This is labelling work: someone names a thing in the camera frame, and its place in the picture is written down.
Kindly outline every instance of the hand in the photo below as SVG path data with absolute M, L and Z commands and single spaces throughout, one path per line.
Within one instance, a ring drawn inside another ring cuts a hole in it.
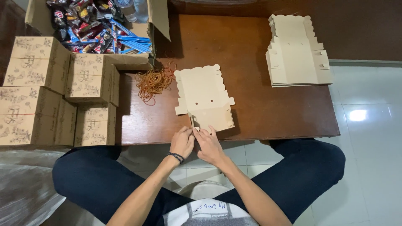
M 214 165 L 215 167 L 221 166 L 221 164 L 228 158 L 224 151 L 222 150 L 222 146 L 216 137 L 216 131 L 212 126 L 209 126 L 212 131 L 212 135 L 208 133 L 205 129 L 200 129 L 198 132 L 195 128 L 193 128 L 193 133 L 195 138 L 197 139 L 201 150 L 198 151 L 198 158 L 206 161 Z
M 194 147 L 194 136 L 190 135 L 193 131 L 187 126 L 175 133 L 170 145 L 170 152 L 183 156 L 186 159 Z

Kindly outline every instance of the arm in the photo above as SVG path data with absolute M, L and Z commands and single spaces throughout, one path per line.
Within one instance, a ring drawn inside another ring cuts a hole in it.
M 175 133 L 170 152 L 187 158 L 194 146 L 194 137 L 190 136 L 191 132 L 192 130 L 188 127 L 183 127 L 178 133 Z M 107 226 L 142 225 L 151 210 L 156 195 L 178 165 L 179 161 L 175 157 L 166 156 L 156 170 L 124 200 Z
M 261 226 L 291 226 L 291 222 L 279 206 L 225 155 L 210 126 L 212 135 L 206 130 L 193 129 L 201 151 L 198 157 L 219 168 L 239 193 L 250 215 Z

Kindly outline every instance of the baseboard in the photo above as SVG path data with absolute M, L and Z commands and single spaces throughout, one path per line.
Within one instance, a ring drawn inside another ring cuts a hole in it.
M 330 66 L 391 67 L 402 68 L 402 61 L 387 60 L 329 60 Z

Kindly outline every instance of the pile of rubber bands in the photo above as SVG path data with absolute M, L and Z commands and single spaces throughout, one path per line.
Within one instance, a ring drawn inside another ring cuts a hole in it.
M 139 72 L 135 75 L 137 87 L 139 88 L 138 96 L 142 101 L 149 106 L 156 104 L 155 95 L 161 94 L 163 89 L 170 90 L 170 84 L 174 80 L 174 71 L 176 70 L 176 64 L 172 61 L 167 63 L 167 66 L 161 70 L 150 70 L 146 73 Z

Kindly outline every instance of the person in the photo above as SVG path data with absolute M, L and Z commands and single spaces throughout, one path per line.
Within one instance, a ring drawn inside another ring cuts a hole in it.
M 107 225 L 290 226 L 321 194 L 342 179 L 340 148 L 310 139 L 272 140 L 284 159 L 249 179 L 222 150 L 216 132 L 183 127 L 169 154 L 143 179 L 116 160 L 118 146 L 74 148 L 53 168 L 56 191 Z M 234 189 L 192 200 L 162 188 L 170 173 L 199 143 L 200 159 L 220 169 Z

